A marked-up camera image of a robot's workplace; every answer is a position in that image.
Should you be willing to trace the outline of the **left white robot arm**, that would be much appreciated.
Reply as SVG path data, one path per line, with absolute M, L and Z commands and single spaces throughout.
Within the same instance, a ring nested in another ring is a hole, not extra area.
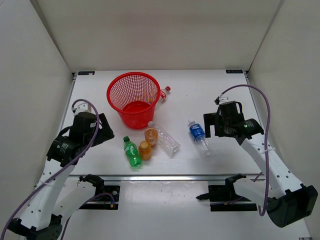
M 9 217 L 0 235 L 7 231 L 27 240 L 63 239 L 68 221 L 87 202 L 110 196 L 105 181 L 94 174 L 79 178 L 79 186 L 62 200 L 58 197 L 79 159 L 89 148 L 114 137 L 106 116 L 88 101 L 73 105 L 73 124 L 60 131 L 52 142 L 41 178 L 34 191 Z

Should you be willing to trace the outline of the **orange bottle front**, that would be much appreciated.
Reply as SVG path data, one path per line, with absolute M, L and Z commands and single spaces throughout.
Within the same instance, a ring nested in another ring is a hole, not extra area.
M 147 161 L 152 157 L 152 147 L 147 141 L 142 141 L 138 147 L 138 152 L 142 160 Z

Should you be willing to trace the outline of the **clear unlabelled plastic bottle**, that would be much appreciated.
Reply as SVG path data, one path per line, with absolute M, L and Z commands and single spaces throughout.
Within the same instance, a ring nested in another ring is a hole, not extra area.
M 161 125 L 149 121 L 148 126 L 157 131 L 158 142 L 167 155 L 172 158 L 180 150 L 181 145 Z

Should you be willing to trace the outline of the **blue label clear bottle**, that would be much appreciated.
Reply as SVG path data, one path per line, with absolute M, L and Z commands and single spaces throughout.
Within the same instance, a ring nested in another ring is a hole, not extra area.
M 196 121 L 189 119 L 188 128 L 199 152 L 203 156 L 209 156 L 210 155 L 209 142 L 206 139 L 205 131 L 203 130 L 201 125 Z

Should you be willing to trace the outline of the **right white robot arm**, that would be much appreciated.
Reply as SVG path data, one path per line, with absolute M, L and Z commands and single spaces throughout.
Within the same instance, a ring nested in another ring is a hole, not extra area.
M 217 98 L 215 104 L 217 111 L 203 116 L 205 136 L 211 136 L 213 126 L 215 136 L 235 139 L 252 157 L 268 184 L 254 183 L 239 173 L 226 178 L 226 197 L 230 200 L 244 197 L 265 208 L 271 221 L 280 228 L 310 216 L 318 197 L 314 186 L 305 186 L 287 168 L 269 144 L 261 125 L 253 118 L 245 119 L 240 102 L 221 102 Z

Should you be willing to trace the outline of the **green soda bottle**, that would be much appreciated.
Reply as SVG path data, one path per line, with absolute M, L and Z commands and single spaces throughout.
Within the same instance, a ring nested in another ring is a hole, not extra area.
M 129 161 L 131 167 L 135 168 L 142 164 L 142 159 L 140 157 L 137 146 L 130 140 L 128 136 L 123 138 L 124 142 L 124 152 Z

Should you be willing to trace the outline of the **red label clear bottle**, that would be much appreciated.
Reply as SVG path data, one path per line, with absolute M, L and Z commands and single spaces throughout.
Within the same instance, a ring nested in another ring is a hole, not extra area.
M 169 96 L 171 91 L 171 88 L 169 86 L 166 86 L 165 88 L 160 90 L 160 97 L 159 97 L 159 102 L 162 103 L 163 101 L 166 100 L 166 98 Z

